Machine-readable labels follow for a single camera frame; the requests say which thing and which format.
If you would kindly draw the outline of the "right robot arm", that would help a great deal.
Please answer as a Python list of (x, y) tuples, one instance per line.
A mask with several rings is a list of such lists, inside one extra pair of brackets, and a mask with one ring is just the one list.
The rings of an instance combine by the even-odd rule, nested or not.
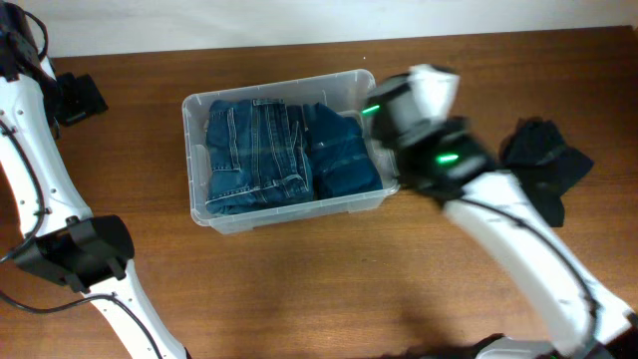
[(550, 228), (524, 194), (453, 117), (460, 77), (416, 65), (374, 87), (363, 115), (371, 136), (391, 150), (398, 181), (436, 200), (443, 215), (507, 272), (548, 331), (548, 339), (492, 334), (441, 358), (634, 358), (637, 313), (607, 289)]

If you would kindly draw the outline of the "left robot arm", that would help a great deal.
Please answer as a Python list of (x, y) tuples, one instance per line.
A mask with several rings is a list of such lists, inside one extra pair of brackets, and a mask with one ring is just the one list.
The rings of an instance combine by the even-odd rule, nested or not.
[(142, 288), (126, 225), (116, 215), (93, 215), (62, 161), (60, 127), (108, 106), (91, 76), (55, 73), (31, 32), (38, 21), (17, 4), (1, 4), (1, 166), (23, 235), (1, 260), (81, 294), (57, 309), (93, 304), (132, 357), (186, 358)]

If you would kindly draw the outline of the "black garment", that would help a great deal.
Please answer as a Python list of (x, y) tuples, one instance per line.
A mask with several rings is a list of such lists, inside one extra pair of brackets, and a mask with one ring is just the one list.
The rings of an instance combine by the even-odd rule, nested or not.
[(593, 168), (594, 161), (570, 146), (552, 120), (520, 119), (500, 145), (501, 165), (514, 173), (530, 202), (551, 227), (562, 227), (562, 197)]

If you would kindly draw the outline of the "dark blue jeans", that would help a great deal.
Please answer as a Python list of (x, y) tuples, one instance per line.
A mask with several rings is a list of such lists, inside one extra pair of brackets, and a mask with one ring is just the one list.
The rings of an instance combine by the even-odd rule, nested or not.
[(213, 102), (205, 143), (208, 212), (241, 214), (314, 199), (304, 126), (283, 100)]

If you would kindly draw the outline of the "blue garment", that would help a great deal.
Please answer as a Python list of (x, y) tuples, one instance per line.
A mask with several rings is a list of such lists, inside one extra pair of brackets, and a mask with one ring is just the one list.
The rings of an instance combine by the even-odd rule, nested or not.
[(353, 117), (339, 115), (321, 103), (288, 106), (287, 113), (302, 126), (303, 149), (318, 199), (383, 188), (363, 130)]

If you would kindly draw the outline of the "clear plastic storage bin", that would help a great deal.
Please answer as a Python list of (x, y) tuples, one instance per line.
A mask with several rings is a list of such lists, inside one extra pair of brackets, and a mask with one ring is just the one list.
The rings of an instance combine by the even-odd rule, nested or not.
[[(368, 92), (376, 87), (374, 75), (357, 69), (278, 83), (205, 92), (187, 96), (181, 104), (189, 207), (192, 220), (221, 234), (249, 231), (255, 227), (306, 219), (340, 212), (357, 212), (379, 207), (400, 185), (394, 153), (370, 138), (371, 119), (361, 113)], [(363, 132), (366, 148), (377, 168), (383, 187), (379, 190), (314, 200), (300, 204), (256, 210), (243, 214), (217, 215), (205, 208), (212, 176), (205, 130), (209, 107), (216, 100), (238, 101), (252, 98), (278, 98), (286, 104), (321, 103), (343, 117), (355, 119)]]

